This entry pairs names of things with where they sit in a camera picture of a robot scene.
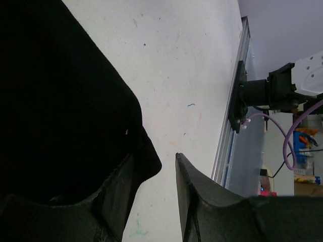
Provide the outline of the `aluminium mounting rail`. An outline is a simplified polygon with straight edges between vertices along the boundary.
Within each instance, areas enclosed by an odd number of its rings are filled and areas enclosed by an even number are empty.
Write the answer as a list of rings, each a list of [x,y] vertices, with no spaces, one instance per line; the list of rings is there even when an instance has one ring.
[[[225,118],[211,174],[211,179],[223,187],[228,184],[230,179],[230,170],[234,157],[237,134],[240,131],[243,118],[248,111],[246,104],[244,104],[239,96],[239,86],[241,82],[247,81],[245,62],[249,49],[250,29],[247,16],[242,17],[241,21],[243,29],[240,37],[237,60],[234,67]]]

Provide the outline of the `black underwear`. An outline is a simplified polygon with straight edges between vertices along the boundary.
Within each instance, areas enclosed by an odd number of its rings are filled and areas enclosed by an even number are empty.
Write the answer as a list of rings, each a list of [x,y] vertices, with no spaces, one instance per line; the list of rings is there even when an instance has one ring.
[[[138,99],[62,1],[1,1],[1,194],[51,203],[96,192],[128,156],[161,162]]]

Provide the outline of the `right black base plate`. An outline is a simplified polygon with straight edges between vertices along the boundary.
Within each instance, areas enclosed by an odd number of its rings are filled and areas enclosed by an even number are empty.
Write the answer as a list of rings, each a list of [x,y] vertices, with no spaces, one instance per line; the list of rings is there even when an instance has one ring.
[[[245,72],[244,61],[238,62],[238,67],[234,79],[229,111],[228,120],[230,122],[231,129],[238,134],[240,132],[240,127],[244,122],[245,116],[248,112],[248,106],[242,97],[242,88],[247,82],[247,75]]]

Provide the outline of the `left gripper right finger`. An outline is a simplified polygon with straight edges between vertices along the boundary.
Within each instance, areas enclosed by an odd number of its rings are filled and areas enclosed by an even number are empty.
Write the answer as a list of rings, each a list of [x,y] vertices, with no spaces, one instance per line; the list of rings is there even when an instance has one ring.
[[[243,198],[176,154],[183,241],[322,241],[322,198]]]

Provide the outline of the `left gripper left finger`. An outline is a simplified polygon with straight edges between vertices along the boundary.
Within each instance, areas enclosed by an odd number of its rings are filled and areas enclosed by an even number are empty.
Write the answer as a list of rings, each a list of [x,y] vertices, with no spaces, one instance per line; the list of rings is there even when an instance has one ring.
[[[132,207],[133,155],[87,199],[45,205],[7,195],[1,200],[1,241],[121,241]]]

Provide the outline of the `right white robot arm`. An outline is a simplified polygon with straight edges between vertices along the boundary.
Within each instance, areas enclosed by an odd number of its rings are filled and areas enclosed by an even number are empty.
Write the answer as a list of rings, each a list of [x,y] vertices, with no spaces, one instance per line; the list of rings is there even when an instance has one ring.
[[[289,112],[309,101],[322,100],[322,51],[287,63],[267,79],[240,83],[239,100],[259,111]]]

